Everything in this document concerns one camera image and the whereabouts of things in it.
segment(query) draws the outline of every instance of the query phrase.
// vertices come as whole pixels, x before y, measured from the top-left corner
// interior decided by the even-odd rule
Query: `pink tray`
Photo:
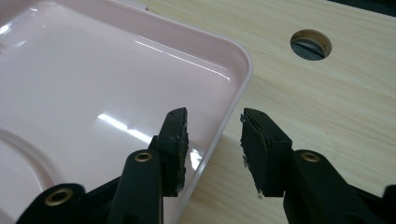
[[[0,0],[0,220],[42,190],[90,191],[187,107],[185,188],[164,200],[177,222],[252,74],[248,53],[126,0]]]

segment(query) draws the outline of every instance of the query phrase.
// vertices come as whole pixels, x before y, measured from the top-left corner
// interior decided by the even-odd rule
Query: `wood grain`
[[[141,0],[150,11],[242,44],[254,76],[179,223],[287,223],[282,199],[258,197],[239,146],[244,107],[328,158],[347,182],[382,195],[396,184],[396,19],[327,1]],[[303,29],[332,41],[322,61],[290,48]]]

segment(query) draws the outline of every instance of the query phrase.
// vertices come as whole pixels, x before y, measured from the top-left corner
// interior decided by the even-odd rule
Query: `plastic tray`
[[[0,0],[1,222],[52,185],[119,176],[185,106],[185,188],[164,200],[177,222],[251,73],[233,41],[133,2]]]

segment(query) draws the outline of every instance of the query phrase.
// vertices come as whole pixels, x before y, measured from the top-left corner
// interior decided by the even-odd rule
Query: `wooden table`
[[[323,0],[141,0],[167,18],[242,44],[254,75],[179,223],[287,223],[282,199],[258,197],[242,161],[244,107],[267,113],[345,180],[382,195],[396,184],[396,19]],[[317,30],[332,42],[322,61],[290,48]]]

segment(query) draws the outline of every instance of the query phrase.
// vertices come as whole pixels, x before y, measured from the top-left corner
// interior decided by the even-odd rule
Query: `light wood surface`
[[[141,0],[148,9],[236,40],[254,76],[179,223],[287,223],[283,199],[262,198],[242,161],[244,107],[267,113],[293,140],[328,158],[344,179],[382,195],[396,184],[396,19],[327,1]],[[297,31],[332,41],[322,61],[290,48]]]

